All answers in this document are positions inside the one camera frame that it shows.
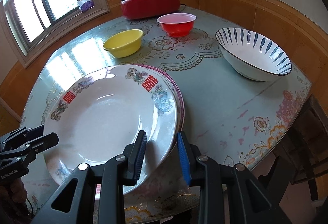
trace floral tablecloth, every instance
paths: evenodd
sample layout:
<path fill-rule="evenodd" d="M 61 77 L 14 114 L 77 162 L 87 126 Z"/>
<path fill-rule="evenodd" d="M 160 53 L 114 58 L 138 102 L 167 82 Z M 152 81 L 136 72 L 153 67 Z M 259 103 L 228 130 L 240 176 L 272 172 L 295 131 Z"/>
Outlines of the floral tablecloth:
<path fill-rule="evenodd" d="M 42 70 L 28 98 L 21 126 L 45 123 L 58 97 L 81 77 L 103 67 L 146 64 L 166 71 L 179 86 L 185 103 L 183 130 L 189 142 L 217 162 L 254 168 L 283 137 L 299 112 L 311 83 L 293 65 L 292 72 L 274 82 L 255 82 L 238 74 L 223 58 L 215 39 L 217 30 L 239 27 L 209 13 L 186 7 L 197 16 L 191 33 L 172 38 L 156 19 L 111 20 L 58 49 Z M 102 49 L 110 36 L 128 29 L 144 31 L 135 54 L 114 58 Z M 49 175 L 42 155 L 23 177 L 37 212 L 58 185 Z M 125 196 L 127 223 L 165 218 L 199 203 L 199 189 L 184 182 L 173 148 L 160 167 Z M 97 203 L 94 219 L 97 219 Z"/>

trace bowl rim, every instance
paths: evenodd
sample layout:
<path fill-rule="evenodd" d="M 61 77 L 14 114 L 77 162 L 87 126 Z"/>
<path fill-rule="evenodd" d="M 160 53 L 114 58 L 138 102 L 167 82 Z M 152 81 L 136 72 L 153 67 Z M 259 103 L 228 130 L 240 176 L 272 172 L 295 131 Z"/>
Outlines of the bowl rim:
<path fill-rule="evenodd" d="M 239 27 L 224 27 L 224 28 L 244 29 L 244 28 L 239 28 Z M 292 72 L 293 64 L 292 64 L 292 62 L 291 62 L 289 56 L 287 55 L 287 53 L 286 53 L 285 51 L 284 51 L 284 52 L 286 53 L 286 56 L 288 57 L 288 59 L 289 59 L 289 61 L 290 61 L 290 64 L 291 64 L 290 71 L 289 71 L 287 74 L 277 74 L 277 73 L 273 73 L 273 72 L 268 72 L 268 71 L 266 71 L 266 70 L 264 70 L 264 69 L 261 69 L 261 68 L 259 68 L 259 67 L 256 67 L 256 66 L 252 65 L 252 64 L 249 64 L 248 62 L 246 62 L 246 61 L 242 60 L 241 58 L 237 57 L 236 55 L 234 55 L 233 53 L 231 53 L 229 50 L 227 50 L 227 49 L 226 49 L 226 48 L 225 48 L 225 47 L 219 42 L 218 38 L 216 37 L 216 36 L 217 36 L 217 33 L 218 33 L 220 30 L 223 30 L 224 28 L 221 28 L 221 29 L 219 29 L 219 30 L 216 31 L 216 33 L 215 33 L 215 38 L 216 38 L 216 40 L 218 41 L 219 45 L 220 45 L 224 50 L 226 50 L 230 55 L 232 55 L 232 56 L 234 56 L 235 58 L 239 59 L 240 61 L 246 63 L 247 65 L 252 66 L 253 68 L 259 69 L 259 70 L 261 70 L 261 71 L 263 71 L 263 72 L 266 72 L 266 73 L 269 73 L 269 74 L 272 74 L 272 75 L 276 75 L 276 76 L 287 76 L 289 73 Z"/>
<path fill-rule="evenodd" d="M 103 49 L 106 50 L 106 51 L 109 51 L 109 50 L 115 50 L 115 49 L 119 49 L 119 48 L 123 48 L 123 47 L 127 46 L 128 44 L 121 45 L 121 46 L 119 46 L 119 47 L 115 47 L 115 48 L 105 48 L 105 47 L 104 47 L 105 43 L 107 43 L 107 41 L 109 41 L 109 40 L 110 40 L 111 38 L 113 38 L 114 36 L 119 35 L 119 34 L 121 34 L 121 33 L 128 32 L 128 31 L 132 31 L 132 30 L 140 31 L 141 33 L 140 33 L 140 36 L 139 36 L 138 38 L 136 38 L 135 40 L 129 42 L 128 44 L 131 44 L 131 43 L 134 43 L 134 42 L 138 41 L 138 40 L 143 36 L 143 34 L 144 34 L 143 30 L 140 30 L 140 29 L 130 29 L 130 30 L 126 30 L 126 31 L 123 31 L 123 32 L 119 32 L 119 33 L 117 33 L 117 34 L 114 34 L 114 35 L 111 36 L 110 38 L 108 38 L 108 39 L 103 43 Z"/>
<path fill-rule="evenodd" d="M 188 21 L 185 21 L 185 22 L 178 22 L 178 23 L 170 23 L 170 22 L 162 22 L 162 21 L 159 21 L 160 18 L 165 17 L 165 16 L 168 16 L 168 15 L 184 15 L 184 16 L 192 17 L 193 20 L 188 20 Z M 193 15 L 193 14 L 183 13 L 183 12 L 177 12 L 177 13 L 171 13 L 171 14 L 166 14 L 166 15 L 160 16 L 160 17 L 157 18 L 157 22 L 159 22 L 161 24 L 181 24 L 181 23 L 193 22 L 196 19 L 197 19 L 197 17 L 195 15 Z"/>

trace screw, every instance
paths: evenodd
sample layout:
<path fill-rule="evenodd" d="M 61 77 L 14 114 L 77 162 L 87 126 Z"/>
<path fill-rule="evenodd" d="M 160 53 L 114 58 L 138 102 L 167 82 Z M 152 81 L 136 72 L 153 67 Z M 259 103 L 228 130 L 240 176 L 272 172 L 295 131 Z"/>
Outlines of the screw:
<path fill-rule="evenodd" d="M 198 157 L 198 160 L 201 161 L 201 162 L 205 162 L 205 161 L 208 160 L 208 157 L 207 157 L 206 155 L 200 155 L 200 156 Z"/>
<path fill-rule="evenodd" d="M 88 168 L 88 164 L 87 163 L 81 163 L 78 166 L 79 170 L 86 170 Z"/>
<path fill-rule="evenodd" d="M 124 161 L 125 160 L 125 155 L 118 155 L 115 158 L 117 161 Z"/>
<path fill-rule="evenodd" d="M 238 171 L 245 170 L 245 166 L 243 164 L 237 164 L 235 167 L 236 167 L 236 170 L 238 170 Z"/>

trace red bowl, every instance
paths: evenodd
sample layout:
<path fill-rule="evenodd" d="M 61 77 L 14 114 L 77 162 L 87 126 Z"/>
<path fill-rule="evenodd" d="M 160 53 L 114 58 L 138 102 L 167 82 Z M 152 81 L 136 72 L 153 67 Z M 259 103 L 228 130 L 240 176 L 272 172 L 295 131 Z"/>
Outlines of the red bowl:
<path fill-rule="evenodd" d="M 189 34 L 194 26 L 195 15 L 188 13 L 172 13 L 159 17 L 157 21 L 164 31 L 172 37 L 182 37 Z"/>

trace white bowl with striped pattern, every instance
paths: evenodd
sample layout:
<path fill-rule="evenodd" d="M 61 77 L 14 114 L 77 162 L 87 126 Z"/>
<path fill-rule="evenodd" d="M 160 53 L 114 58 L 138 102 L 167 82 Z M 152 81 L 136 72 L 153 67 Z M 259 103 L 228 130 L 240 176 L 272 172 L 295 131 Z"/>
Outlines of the white bowl with striped pattern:
<path fill-rule="evenodd" d="M 215 36 L 224 58 L 251 80 L 274 81 L 292 71 L 292 63 L 281 47 L 257 32 L 223 28 Z"/>

